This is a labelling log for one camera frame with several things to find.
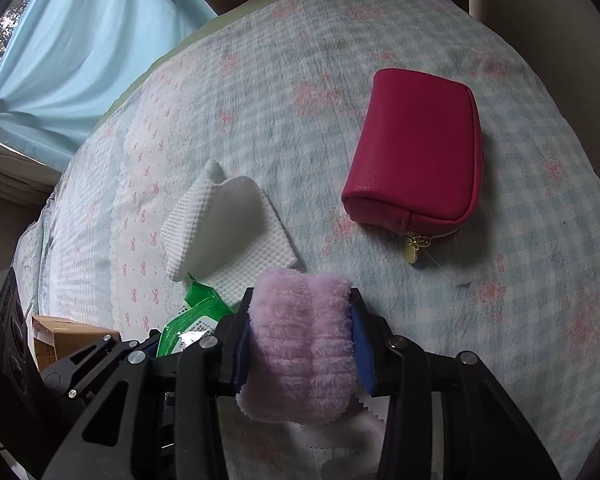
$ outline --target cardboard box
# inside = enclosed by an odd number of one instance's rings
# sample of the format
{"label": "cardboard box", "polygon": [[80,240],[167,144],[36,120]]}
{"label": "cardboard box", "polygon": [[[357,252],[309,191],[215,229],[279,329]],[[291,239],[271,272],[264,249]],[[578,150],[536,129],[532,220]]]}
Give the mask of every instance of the cardboard box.
{"label": "cardboard box", "polygon": [[120,341],[117,330],[78,323],[64,317],[32,316],[32,325],[33,349],[39,370],[107,334]]}

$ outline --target blue gripper pad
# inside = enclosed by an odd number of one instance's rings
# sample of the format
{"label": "blue gripper pad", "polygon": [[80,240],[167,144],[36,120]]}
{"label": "blue gripper pad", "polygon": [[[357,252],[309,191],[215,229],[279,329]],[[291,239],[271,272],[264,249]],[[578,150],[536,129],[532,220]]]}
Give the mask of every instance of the blue gripper pad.
{"label": "blue gripper pad", "polygon": [[247,375],[249,374],[249,335],[250,327],[249,318],[247,317],[247,322],[242,326],[240,340],[234,351],[234,373],[231,377],[231,384],[237,392],[247,381]]}
{"label": "blue gripper pad", "polygon": [[365,387],[369,395],[373,395],[376,390],[376,374],[374,372],[374,354],[371,344],[366,336],[360,314],[353,307],[351,308],[351,331],[353,336],[353,353],[356,358],[356,367],[358,368],[358,380]]}
{"label": "blue gripper pad", "polygon": [[158,343],[159,341],[156,341],[151,346],[148,346],[144,349],[144,352],[146,352],[149,357],[155,357],[155,355],[158,353]]}

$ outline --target light blue curtain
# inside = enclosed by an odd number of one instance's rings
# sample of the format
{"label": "light blue curtain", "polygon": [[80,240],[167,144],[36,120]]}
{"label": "light blue curtain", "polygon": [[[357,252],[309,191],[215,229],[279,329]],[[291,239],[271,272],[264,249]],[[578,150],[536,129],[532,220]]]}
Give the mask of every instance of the light blue curtain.
{"label": "light blue curtain", "polygon": [[215,16],[204,0],[31,0],[0,64],[0,142],[64,170],[113,101]]}

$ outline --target white cloth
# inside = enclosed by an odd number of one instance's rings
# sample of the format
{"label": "white cloth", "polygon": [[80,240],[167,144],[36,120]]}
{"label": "white cloth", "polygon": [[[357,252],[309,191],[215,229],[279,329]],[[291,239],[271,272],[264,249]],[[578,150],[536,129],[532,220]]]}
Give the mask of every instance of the white cloth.
{"label": "white cloth", "polygon": [[264,270],[296,262],[264,192],[246,176],[226,180],[214,160],[178,200],[160,237],[171,280],[191,274],[229,304],[240,301]]}
{"label": "white cloth", "polygon": [[356,396],[366,409],[373,413],[378,419],[386,422],[387,414],[389,412],[389,397],[372,397],[366,392],[361,384],[358,385]]}
{"label": "white cloth", "polygon": [[[395,237],[342,209],[371,81],[389,67],[474,93],[480,207],[430,250],[469,285],[426,258],[410,267]],[[347,276],[429,352],[475,351],[576,477],[600,437],[600,181],[509,45],[448,0],[280,0],[184,44],[85,141],[21,240],[27,303],[125,339],[162,329],[186,286],[165,275],[160,228],[210,158],[260,185],[307,272]],[[248,431],[228,400],[230,478],[315,478],[316,464],[355,451],[298,448],[275,424]]]}

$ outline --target green wet wipes package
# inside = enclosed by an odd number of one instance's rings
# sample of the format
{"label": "green wet wipes package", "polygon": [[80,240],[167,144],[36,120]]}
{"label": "green wet wipes package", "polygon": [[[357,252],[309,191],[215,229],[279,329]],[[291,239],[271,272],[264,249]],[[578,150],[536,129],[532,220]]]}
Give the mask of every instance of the green wet wipes package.
{"label": "green wet wipes package", "polygon": [[216,290],[194,280],[178,316],[162,331],[157,356],[182,352],[205,335],[211,335],[227,314],[233,314],[233,311],[224,304]]}

